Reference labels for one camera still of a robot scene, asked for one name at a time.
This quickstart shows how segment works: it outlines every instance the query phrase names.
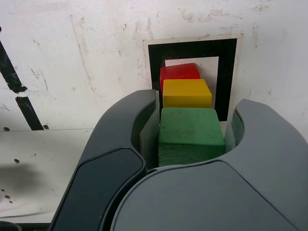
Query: stacked blocks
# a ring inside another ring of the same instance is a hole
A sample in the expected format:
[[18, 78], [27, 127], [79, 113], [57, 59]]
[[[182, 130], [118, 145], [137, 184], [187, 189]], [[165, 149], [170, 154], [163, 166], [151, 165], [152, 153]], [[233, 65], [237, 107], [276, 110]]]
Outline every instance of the stacked blocks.
[[204, 79], [166, 79], [163, 105], [165, 107], [210, 108], [212, 94]]
[[222, 155], [224, 149], [224, 138], [214, 109], [162, 109], [159, 166], [206, 161]]
[[164, 92], [165, 79], [199, 79], [200, 74], [196, 64], [180, 64], [160, 68], [160, 87]]

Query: red block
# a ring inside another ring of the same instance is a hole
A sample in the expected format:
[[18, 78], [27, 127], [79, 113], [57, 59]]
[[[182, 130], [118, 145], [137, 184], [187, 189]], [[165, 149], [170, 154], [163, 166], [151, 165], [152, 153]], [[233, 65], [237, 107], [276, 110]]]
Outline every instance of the red block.
[[197, 65], [180, 64], [175, 66], [166, 66], [160, 68], [160, 88], [164, 92], [164, 80], [165, 79], [195, 79], [200, 78]]

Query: yellow block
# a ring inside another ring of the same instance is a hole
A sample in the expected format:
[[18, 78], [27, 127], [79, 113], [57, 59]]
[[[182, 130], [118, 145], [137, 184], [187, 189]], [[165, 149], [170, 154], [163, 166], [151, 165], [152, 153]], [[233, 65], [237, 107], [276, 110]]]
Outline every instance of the yellow block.
[[165, 79], [164, 107], [210, 108], [212, 94], [204, 79]]

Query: black stripe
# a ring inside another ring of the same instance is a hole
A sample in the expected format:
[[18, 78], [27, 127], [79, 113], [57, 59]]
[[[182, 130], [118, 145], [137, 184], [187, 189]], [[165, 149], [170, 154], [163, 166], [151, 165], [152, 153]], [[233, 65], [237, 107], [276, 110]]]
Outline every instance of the black stripe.
[[[20, 79], [0, 41], [0, 72], [8, 87], [15, 93], [24, 92], [27, 87], [22, 86]], [[32, 130], [44, 130], [28, 97], [16, 97], [16, 102]]]
[[32, 130], [44, 130], [28, 97], [16, 97], [16, 102]]
[[27, 90], [25, 86], [22, 86], [18, 75], [6, 53], [1, 41], [0, 41], [0, 72], [5, 79], [5, 82], [8, 84], [9, 89], [15, 93], [24, 92]]

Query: green block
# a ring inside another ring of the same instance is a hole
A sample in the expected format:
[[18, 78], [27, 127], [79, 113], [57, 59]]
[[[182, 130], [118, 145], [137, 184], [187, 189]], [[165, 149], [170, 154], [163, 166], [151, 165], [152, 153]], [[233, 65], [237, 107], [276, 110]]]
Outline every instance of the green block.
[[224, 150], [225, 141], [214, 109], [162, 109], [159, 166], [206, 161], [224, 154]]

